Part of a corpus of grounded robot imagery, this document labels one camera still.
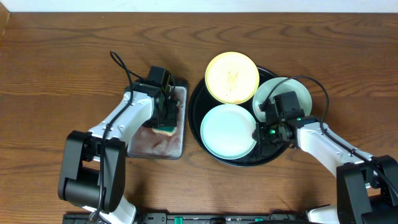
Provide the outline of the green scouring sponge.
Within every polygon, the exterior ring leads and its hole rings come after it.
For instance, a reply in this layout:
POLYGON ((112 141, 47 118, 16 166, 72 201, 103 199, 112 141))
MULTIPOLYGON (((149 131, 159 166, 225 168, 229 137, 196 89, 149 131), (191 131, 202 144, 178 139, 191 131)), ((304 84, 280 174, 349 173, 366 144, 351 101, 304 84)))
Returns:
POLYGON ((153 128, 152 129, 154 133, 158 134, 163 134, 166 136, 172 136, 176 132, 176 127, 171 127, 171 126, 161 126, 158 128, 153 128))

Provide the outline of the light green plate with red stain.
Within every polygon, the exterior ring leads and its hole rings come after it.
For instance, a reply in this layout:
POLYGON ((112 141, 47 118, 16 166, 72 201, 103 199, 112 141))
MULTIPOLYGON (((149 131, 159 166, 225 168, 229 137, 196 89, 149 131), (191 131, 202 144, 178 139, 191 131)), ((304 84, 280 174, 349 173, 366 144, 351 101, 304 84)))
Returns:
MULTIPOLYGON (((285 79, 287 79, 287 77, 271 78, 270 80, 261 84, 257 89, 252 100, 252 107, 256 118, 260 122, 266 121, 266 113, 260 110, 259 105, 266 100, 266 97, 268 96, 270 91, 276 86, 276 84, 285 79)), ((290 91, 296 92, 298 102, 300 104, 301 109, 304 110, 305 116, 310 115, 312 110, 312 97, 307 88, 297 80, 291 79, 286 82, 283 82, 281 85, 279 85, 276 88, 276 90, 273 91, 273 93, 270 96, 270 99, 272 100, 274 96, 279 95, 281 93, 287 93, 290 91)))

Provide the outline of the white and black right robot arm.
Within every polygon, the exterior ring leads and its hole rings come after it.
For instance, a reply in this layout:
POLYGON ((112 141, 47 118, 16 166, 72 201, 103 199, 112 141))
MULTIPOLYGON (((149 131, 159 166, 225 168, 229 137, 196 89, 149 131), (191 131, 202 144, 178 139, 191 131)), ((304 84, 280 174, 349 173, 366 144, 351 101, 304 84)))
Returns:
POLYGON ((337 204, 310 209, 310 223, 397 223, 397 161, 376 157, 334 133, 315 116, 282 113, 257 123, 263 144, 288 144, 312 155, 336 178, 337 204))

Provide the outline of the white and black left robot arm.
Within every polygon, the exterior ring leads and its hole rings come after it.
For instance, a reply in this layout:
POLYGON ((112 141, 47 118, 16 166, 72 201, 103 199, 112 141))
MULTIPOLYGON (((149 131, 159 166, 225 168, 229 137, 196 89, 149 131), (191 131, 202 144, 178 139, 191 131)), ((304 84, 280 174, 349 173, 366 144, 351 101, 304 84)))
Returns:
POLYGON ((176 126, 170 93, 168 84, 134 82, 100 124, 72 131, 65 141, 58 197, 90 211, 89 222, 133 223, 136 208, 124 197, 127 149, 141 126, 176 126))

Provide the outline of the black rectangular soapy water tray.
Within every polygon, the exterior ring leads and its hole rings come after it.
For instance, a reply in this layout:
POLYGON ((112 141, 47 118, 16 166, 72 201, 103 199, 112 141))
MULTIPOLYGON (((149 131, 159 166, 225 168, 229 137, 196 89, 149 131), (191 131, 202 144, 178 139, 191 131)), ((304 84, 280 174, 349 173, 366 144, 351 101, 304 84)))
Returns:
POLYGON ((149 159, 179 159, 183 153, 185 135, 185 115, 188 84, 184 79, 176 79, 176 88, 171 99, 177 103, 177 126, 172 136, 153 132, 153 128, 141 126, 133 135, 127 147, 127 156, 149 159))

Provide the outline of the yellow round plate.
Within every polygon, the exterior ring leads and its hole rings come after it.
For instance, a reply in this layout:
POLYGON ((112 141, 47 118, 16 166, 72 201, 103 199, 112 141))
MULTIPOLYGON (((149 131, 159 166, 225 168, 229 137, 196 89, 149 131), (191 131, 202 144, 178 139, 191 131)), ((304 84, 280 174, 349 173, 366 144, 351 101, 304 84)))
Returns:
POLYGON ((205 84, 219 102, 238 105, 254 96, 259 86, 259 71, 247 55, 224 52, 208 64, 205 84))

